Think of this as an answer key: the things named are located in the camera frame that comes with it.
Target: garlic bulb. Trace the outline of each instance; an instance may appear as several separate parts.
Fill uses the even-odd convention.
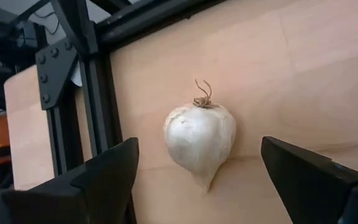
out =
[[[195,98],[193,104],[174,109],[165,120],[165,143],[169,155],[179,166],[193,174],[207,192],[219,166],[227,159],[236,136],[236,121],[221,105],[211,102],[209,94]]]

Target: plywood surface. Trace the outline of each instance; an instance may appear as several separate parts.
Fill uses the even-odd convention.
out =
[[[260,158],[262,136],[358,170],[358,1],[228,0],[111,61],[122,132],[140,141],[140,224],[290,223]],[[237,120],[231,158],[208,195],[163,143],[166,115],[202,95],[194,78],[209,81],[213,101]],[[53,173],[35,67],[10,79],[6,95],[15,181],[25,189]],[[85,136],[83,106],[78,115]]]

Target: black frame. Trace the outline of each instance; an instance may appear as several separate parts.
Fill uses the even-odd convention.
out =
[[[58,176],[83,163],[73,88],[69,82],[76,60],[80,61],[91,152],[95,157],[122,142],[111,51],[225,0],[141,0],[126,7],[123,7],[125,1],[94,0],[99,6],[115,4],[119,9],[99,24],[89,20],[85,0],[50,1],[67,38],[38,52],[36,59],[40,98],[48,114],[53,166]],[[45,0],[41,0],[36,5],[44,4]],[[19,17],[28,18],[30,12],[23,14]],[[132,199],[127,206],[126,223],[136,223]]]

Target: white garlic bulb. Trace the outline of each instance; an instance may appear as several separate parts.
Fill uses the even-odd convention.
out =
[[[223,106],[211,103],[211,94],[174,109],[164,125],[169,155],[193,174],[204,192],[229,157],[236,136],[236,121]]]

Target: bolt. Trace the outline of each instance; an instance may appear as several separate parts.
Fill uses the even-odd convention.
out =
[[[41,82],[42,82],[42,83],[46,83],[46,82],[48,81],[48,76],[47,76],[47,74],[42,74],[42,75],[40,76],[40,79],[41,79]]]
[[[65,42],[65,48],[66,48],[66,50],[71,50],[71,48],[73,48],[73,45],[71,44],[70,41]]]
[[[44,94],[42,96],[42,100],[44,101],[44,103],[48,103],[50,100],[49,94]]]
[[[52,55],[52,57],[55,58],[59,54],[59,50],[57,48],[54,48],[50,51],[50,54]]]
[[[38,56],[38,63],[44,64],[47,59],[45,58],[45,55],[39,55]]]

